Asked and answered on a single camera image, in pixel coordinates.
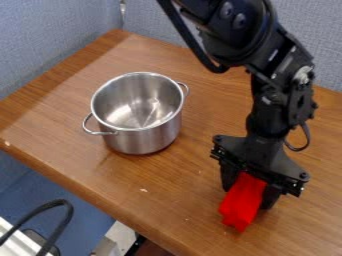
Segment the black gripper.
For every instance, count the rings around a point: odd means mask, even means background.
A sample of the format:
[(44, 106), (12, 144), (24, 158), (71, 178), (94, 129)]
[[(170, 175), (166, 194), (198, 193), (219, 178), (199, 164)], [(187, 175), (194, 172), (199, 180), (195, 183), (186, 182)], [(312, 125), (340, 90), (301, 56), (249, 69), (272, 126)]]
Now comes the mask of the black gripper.
[(213, 143), (211, 157), (221, 164), (225, 191), (230, 190), (239, 173), (246, 171), (269, 184), (264, 191), (262, 210), (273, 208), (282, 194), (301, 196), (310, 174), (288, 156), (280, 139), (215, 135)]

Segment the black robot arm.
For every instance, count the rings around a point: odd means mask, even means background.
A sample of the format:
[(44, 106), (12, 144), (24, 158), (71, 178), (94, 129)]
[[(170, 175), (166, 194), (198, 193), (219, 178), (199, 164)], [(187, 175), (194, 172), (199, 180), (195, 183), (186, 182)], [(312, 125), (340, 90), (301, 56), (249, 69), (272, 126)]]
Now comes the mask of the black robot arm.
[(211, 157), (225, 191), (242, 173), (266, 182), (261, 207), (269, 209), (281, 196), (300, 196), (310, 180), (286, 152), (305, 149), (288, 136), (296, 128), (310, 132), (318, 108), (313, 56), (281, 25), (272, 0), (157, 1), (203, 66), (214, 73), (242, 66), (252, 75), (248, 135), (214, 136)]

